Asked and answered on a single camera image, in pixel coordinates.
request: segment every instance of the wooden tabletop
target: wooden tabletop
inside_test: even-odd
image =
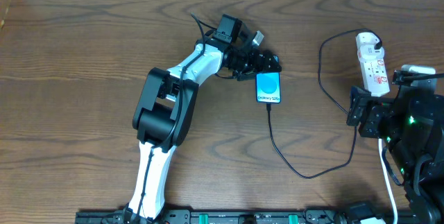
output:
[[[193,51],[200,33],[190,12],[214,26],[228,13],[263,32],[283,67],[275,140],[312,175],[344,163],[353,138],[318,86],[322,41],[371,28],[384,40],[390,77],[403,64],[442,72],[443,8],[444,0],[12,0],[0,31],[0,223],[73,223],[81,209],[130,200],[135,107],[153,67]],[[324,87],[344,107],[350,87],[362,85],[356,51],[347,35],[323,53]],[[358,138],[349,166],[303,180],[273,150],[254,81],[214,76],[199,89],[165,191],[168,203],[194,209],[390,207],[377,140]],[[403,190],[394,193],[408,207]]]

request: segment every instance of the blue phone screen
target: blue phone screen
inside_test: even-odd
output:
[[[256,75],[256,97],[258,102],[280,103],[280,73]]]

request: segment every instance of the white cable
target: white cable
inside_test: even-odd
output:
[[[396,209],[395,198],[393,197],[393,192],[391,191],[390,180],[389,180],[389,176],[387,175],[387,169],[384,165],[384,161],[382,160],[382,139],[379,138],[377,140],[377,142],[378,142],[378,146],[379,146],[379,158],[381,159],[381,166],[382,166],[382,170],[384,172],[384,179],[386,181],[388,196],[390,196],[391,207],[393,208],[393,224],[397,224],[398,223],[398,210]]]

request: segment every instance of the power strip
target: power strip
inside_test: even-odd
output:
[[[356,36],[364,87],[371,92],[372,96],[383,96],[390,92],[389,79],[384,64],[384,47],[375,49],[375,45],[379,41],[375,34],[369,32]]]

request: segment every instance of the smartphone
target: smartphone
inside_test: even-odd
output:
[[[280,103],[280,73],[256,75],[256,99],[259,103]]]

